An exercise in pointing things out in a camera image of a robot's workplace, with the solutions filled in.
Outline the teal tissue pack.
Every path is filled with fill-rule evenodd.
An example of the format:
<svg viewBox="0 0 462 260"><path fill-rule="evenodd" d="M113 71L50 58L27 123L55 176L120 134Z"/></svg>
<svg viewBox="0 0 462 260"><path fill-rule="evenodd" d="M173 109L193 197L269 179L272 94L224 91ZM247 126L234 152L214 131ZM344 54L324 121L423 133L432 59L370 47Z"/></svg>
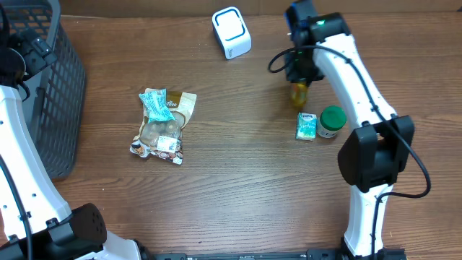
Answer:
<svg viewBox="0 0 462 260"><path fill-rule="evenodd" d="M310 113L298 113L295 138L312 141L316 138L317 115Z"/></svg>

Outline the brown snack bag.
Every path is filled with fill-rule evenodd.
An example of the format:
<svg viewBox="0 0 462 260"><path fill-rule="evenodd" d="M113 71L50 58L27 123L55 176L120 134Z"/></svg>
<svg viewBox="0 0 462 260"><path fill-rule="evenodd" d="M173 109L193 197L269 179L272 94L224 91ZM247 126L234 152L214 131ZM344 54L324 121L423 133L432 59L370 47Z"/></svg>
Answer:
<svg viewBox="0 0 462 260"><path fill-rule="evenodd" d="M161 89L145 89L145 92ZM183 163L183 130L191 120L197 95L188 92L167 90L167 107L174 120L166 122L148 122L143 106L143 121L139 133L133 139L130 152L142 158L158 157L180 165Z"/></svg>

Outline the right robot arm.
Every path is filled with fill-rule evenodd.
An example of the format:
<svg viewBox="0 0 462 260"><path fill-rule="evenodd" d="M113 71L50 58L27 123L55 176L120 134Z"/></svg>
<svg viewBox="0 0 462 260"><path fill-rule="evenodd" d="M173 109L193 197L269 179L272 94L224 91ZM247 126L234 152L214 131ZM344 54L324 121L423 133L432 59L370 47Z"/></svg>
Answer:
<svg viewBox="0 0 462 260"><path fill-rule="evenodd" d="M311 259L405 259L383 245L388 197L406 167L414 135L381 95L359 56L354 36L338 12L319 15L311 1L296 1L284 14L293 48L284 53L288 81L327 79L349 124L337 162L350 186L349 222L336 250L310 249Z"/></svg>

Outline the green lid white jar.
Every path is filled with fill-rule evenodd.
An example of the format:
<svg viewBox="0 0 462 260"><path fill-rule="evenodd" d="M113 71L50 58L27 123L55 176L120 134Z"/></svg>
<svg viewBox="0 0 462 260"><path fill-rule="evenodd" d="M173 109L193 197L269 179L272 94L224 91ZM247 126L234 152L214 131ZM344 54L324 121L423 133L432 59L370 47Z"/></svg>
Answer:
<svg viewBox="0 0 462 260"><path fill-rule="evenodd" d="M342 108L336 105L326 107L317 122L317 134L323 138L334 138L347 123L347 116Z"/></svg>

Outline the yellow liquid bottle silver cap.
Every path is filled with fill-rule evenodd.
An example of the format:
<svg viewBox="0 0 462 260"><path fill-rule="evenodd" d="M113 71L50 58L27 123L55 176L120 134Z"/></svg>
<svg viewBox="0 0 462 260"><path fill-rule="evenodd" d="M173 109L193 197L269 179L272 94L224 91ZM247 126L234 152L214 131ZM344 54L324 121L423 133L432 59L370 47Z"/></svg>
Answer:
<svg viewBox="0 0 462 260"><path fill-rule="evenodd" d="M290 88L290 99L297 109L302 109L308 101L308 86L305 82L293 82Z"/></svg>

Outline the teal snack packet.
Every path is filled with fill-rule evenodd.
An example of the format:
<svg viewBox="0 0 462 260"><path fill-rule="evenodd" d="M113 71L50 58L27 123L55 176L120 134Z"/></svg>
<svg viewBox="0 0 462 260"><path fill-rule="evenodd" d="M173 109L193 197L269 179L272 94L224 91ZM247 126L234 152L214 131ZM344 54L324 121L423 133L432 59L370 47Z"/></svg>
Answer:
<svg viewBox="0 0 462 260"><path fill-rule="evenodd" d="M139 94L147 112L148 122L166 122L174 120L174 116L167 107L167 90L153 90Z"/></svg>

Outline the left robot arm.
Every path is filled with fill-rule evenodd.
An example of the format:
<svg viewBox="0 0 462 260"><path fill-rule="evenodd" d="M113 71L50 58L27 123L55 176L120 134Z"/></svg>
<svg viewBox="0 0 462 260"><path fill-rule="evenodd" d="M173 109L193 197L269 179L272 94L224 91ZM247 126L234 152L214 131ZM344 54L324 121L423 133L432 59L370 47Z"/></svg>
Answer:
<svg viewBox="0 0 462 260"><path fill-rule="evenodd" d="M76 209L56 190L32 141L19 88L39 72L30 57L45 59L49 45L33 32L12 40L1 12L1 215L8 242L2 259L151 259L136 240L107 230L91 203Z"/></svg>

